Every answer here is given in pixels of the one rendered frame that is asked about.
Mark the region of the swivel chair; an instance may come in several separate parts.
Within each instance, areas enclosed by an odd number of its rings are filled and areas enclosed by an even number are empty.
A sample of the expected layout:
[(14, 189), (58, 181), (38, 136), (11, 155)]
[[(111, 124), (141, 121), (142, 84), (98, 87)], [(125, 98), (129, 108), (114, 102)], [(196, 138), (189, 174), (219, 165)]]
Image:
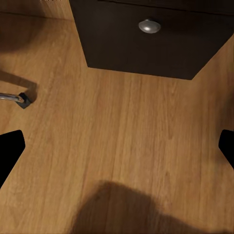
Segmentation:
[(15, 101), (23, 109), (32, 103), (32, 100), (26, 93), (20, 93), (19, 95), (0, 93), (0, 99)]

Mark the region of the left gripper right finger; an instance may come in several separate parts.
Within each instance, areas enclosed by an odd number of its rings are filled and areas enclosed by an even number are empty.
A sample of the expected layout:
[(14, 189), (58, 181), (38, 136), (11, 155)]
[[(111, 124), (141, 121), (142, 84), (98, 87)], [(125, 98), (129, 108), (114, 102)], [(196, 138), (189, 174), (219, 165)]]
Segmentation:
[(234, 132), (223, 130), (218, 146), (234, 169)]

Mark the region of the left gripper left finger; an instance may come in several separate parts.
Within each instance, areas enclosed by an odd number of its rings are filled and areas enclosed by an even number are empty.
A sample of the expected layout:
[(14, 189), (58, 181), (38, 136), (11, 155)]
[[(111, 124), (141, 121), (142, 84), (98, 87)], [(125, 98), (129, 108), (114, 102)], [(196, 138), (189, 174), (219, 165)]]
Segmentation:
[(0, 188), (25, 149), (21, 130), (0, 135)]

